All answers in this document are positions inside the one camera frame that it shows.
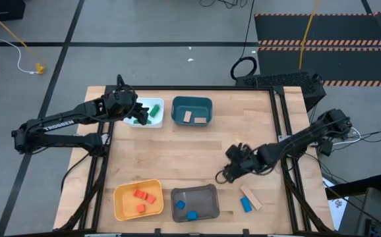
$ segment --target wooden table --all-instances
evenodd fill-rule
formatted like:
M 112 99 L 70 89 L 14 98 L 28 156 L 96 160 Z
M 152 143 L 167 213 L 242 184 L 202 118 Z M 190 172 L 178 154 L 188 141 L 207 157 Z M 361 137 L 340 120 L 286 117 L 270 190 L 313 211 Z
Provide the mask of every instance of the wooden table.
M 86 101 L 104 93 L 105 87 L 92 86 Z M 98 232 L 241 234 L 243 228 L 251 234 L 290 234 L 291 224 L 285 187 L 278 165 L 267 176 L 248 174 L 233 184 L 216 184 L 215 174 L 229 161 L 224 155 L 231 144 L 239 141 L 252 147 L 277 142 L 270 96 L 262 91 L 183 91 L 141 90 L 140 97 L 159 97 L 164 100 L 163 127 L 158 129 L 129 128 L 116 122 L 103 192 Z M 204 96 L 213 101 L 214 116 L 208 127 L 177 126 L 170 112 L 173 98 L 178 95 Z M 285 98 L 291 127 L 296 133 L 308 126 L 307 112 L 300 88 L 285 88 Z M 281 107 L 277 97 L 278 111 Z M 284 123 L 281 129 L 285 134 Z M 79 125 L 78 133 L 96 132 L 97 124 Z M 316 155 L 312 148 L 308 153 Z M 73 149 L 69 166 L 75 164 L 86 152 Z M 73 170 L 65 181 L 54 227 L 60 227 L 73 214 L 84 197 L 90 160 Z M 312 157 L 299 160 L 306 200 L 315 213 L 333 228 L 330 209 L 322 183 L 320 167 Z M 120 184 L 155 178 L 161 182 L 164 210 L 160 215 L 119 222 L 113 213 L 113 191 Z M 218 190 L 220 215 L 216 219 L 175 223 L 171 216 L 170 191 L 215 184 Z M 247 185 L 260 200 L 259 211 L 245 213 L 240 202 L 243 193 L 240 185 Z M 303 230 L 302 217 L 295 201 L 299 230 Z M 87 226 L 90 226 L 91 215 Z

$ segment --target orange bowl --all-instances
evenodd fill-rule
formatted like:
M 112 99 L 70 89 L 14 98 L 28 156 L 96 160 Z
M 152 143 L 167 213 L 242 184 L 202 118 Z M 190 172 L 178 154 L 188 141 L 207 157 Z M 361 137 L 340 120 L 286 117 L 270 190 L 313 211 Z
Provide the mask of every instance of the orange bowl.
M 153 195 L 156 200 L 153 204 L 148 201 L 133 196 L 133 190 L 138 189 Z M 130 184 L 118 186 L 114 190 L 114 215 L 118 221 L 125 221 L 138 217 L 146 217 L 149 215 L 157 215 L 163 211 L 163 190 L 161 184 L 156 179 L 145 180 Z M 139 213 L 136 206 L 144 204 L 145 212 Z

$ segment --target white bowl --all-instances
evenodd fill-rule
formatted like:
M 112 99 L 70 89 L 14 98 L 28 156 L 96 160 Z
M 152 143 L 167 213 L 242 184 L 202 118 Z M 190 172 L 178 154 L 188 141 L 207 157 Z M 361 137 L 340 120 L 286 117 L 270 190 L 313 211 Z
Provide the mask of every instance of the white bowl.
M 151 124 L 145 126 L 141 124 L 134 124 L 133 121 L 136 118 L 125 118 L 123 122 L 127 123 L 132 128 L 161 128 L 163 126 L 163 115 L 164 115 L 164 100 L 161 98 L 138 98 L 136 100 L 138 103 L 142 103 L 143 107 L 149 107 L 148 113 L 154 108 L 155 105 L 159 105 L 160 109 L 156 116 L 153 118 L 148 115 L 148 120 L 151 121 Z

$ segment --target yellow cable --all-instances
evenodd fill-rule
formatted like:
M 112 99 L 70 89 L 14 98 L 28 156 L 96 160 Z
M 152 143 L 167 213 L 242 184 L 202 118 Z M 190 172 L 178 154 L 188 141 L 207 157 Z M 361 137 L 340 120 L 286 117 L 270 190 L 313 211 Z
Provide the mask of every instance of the yellow cable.
M 302 68 L 303 50 L 305 50 L 305 42 L 307 40 L 307 36 L 308 36 L 309 28 L 310 28 L 310 23 L 312 22 L 312 18 L 314 18 L 316 8 L 318 7 L 318 3 L 319 3 L 319 0 L 315 0 L 314 9 L 312 10 L 312 13 L 310 14 L 307 29 L 305 30 L 305 35 L 303 36 L 301 54 L 299 55 L 299 70 Z
M 1 21 L 0 21 L 0 25 L 2 26 L 2 27 L 4 27 L 4 29 L 6 30 L 6 31 L 8 31 L 8 33 L 10 33 L 10 35 L 12 35 L 13 36 L 13 38 L 15 38 L 17 41 L 19 41 L 19 43 L 21 43 L 24 47 L 25 47 L 25 49 L 26 50 L 28 50 L 28 52 L 30 52 L 34 57 L 36 57 L 38 60 L 39 60 L 39 62 L 41 62 L 42 64 L 43 64 L 43 66 L 45 67 L 45 62 L 44 62 L 44 60 L 42 60 L 38 55 L 36 55 L 34 52 L 33 52 L 33 50 L 32 49 L 30 49 L 21 39 L 19 39 L 18 38 L 18 36 L 16 36 L 10 29 L 8 29 Z

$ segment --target gray floor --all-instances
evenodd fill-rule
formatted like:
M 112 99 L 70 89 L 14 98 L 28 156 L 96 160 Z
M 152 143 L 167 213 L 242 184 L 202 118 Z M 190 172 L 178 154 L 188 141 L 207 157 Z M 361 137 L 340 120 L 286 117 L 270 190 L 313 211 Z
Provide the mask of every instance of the gray floor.
M 78 0 L 27 0 L 23 20 L 7 25 L 25 41 L 63 41 Z M 369 0 L 381 11 L 381 0 Z M 257 0 L 255 13 L 309 13 L 314 0 Z M 250 6 L 226 9 L 216 3 L 203 8 L 197 0 L 86 0 L 73 41 L 243 41 Z M 323 0 L 319 13 L 364 13 L 360 0 Z M 0 28 L 0 38 L 10 36 Z M 256 40 L 254 25 L 249 40 Z M 43 76 L 16 68 L 17 53 L 0 47 L 0 216 L 22 156 L 13 149 L 10 131 L 37 117 L 60 48 L 34 48 L 46 59 Z M 132 85 L 232 85 L 231 65 L 240 47 L 71 47 L 67 52 L 48 115 L 71 109 L 84 99 L 90 85 L 114 84 L 121 73 Z M 252 55 L 248 48 L 246 55 Z M 21 67 L 34 69 L 36 60 L 26 52 Z M 243 74 L 249 65 L 242 65 Z M 316 115 L 343 109 L 362 133 L 381 130 L 381 88 L 326 88 L 327 96 Z M 76 128 L 58 130 L 72 134 Z M 49 149 L 31 161 L 6 235 L 50 231 L 59 202 L 60 181 L 67 169 L 69 149 Z M 381 174 L 381 143 L 352 145 L 321 160 L 336 175 L 351 181 Z M 356 213 L 343 218 L 342 231 L 350 233 Z

